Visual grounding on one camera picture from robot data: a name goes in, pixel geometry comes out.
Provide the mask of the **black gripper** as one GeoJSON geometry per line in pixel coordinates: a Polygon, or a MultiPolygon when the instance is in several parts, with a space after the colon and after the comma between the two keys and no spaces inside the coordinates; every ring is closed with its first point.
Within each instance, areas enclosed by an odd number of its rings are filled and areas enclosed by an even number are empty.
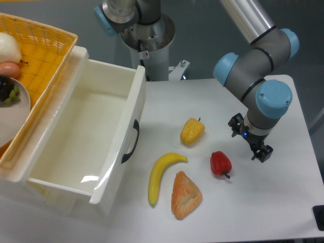
{"type": "Polygon", "coordinates": [[[259,129],[251,124],[244,124],[244,118],[241,113],[234,115],[228,122],[231,128],[232,137],[241,135],[249,144],[253,156],[251,160],[257,159],[261,163],[271,157],[273,148],[264,144],[265,138],[269,135],[268,129],[259,129]]]}

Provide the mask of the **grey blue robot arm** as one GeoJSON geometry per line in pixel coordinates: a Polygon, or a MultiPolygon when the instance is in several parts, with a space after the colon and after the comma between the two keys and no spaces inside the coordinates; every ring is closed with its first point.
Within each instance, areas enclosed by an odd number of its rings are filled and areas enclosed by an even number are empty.
{"type": "MultiPolygon", "coordinates": [[[[229,121],[233,135],[242,136],[254,158],[266,161],[273,149],[265,145],[292,101],[283,82],[265,76],[290,60],[299,40],[289,29],[279,29],[258,1],[222,1],[222,6],[251,46],[243,56],[224,55],[214,67],[214,77],[246,108],[229,121]]],[[[169,46],[175,25],[161,12],[160,1],[103,1],[94,9],[96,19],[109,35],[120,34],[130,49],[132,64],[145,68],[148,81],[170,80],[169,46]]]]}

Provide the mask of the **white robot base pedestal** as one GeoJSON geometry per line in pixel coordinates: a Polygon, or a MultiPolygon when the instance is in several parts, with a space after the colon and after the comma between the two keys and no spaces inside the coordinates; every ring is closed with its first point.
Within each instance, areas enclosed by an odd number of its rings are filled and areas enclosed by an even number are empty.
{"type": "Polygon", "coordinates": [[[180,60],[175,66],[169,65],[169,48],[175,38],[174,22],[165,14],[151,25],[136,23],[121,33],[121,38],[129,48],[134,68],[145,68],[148,82],[185,80],[185,72],[190,62],[180,60]]]}

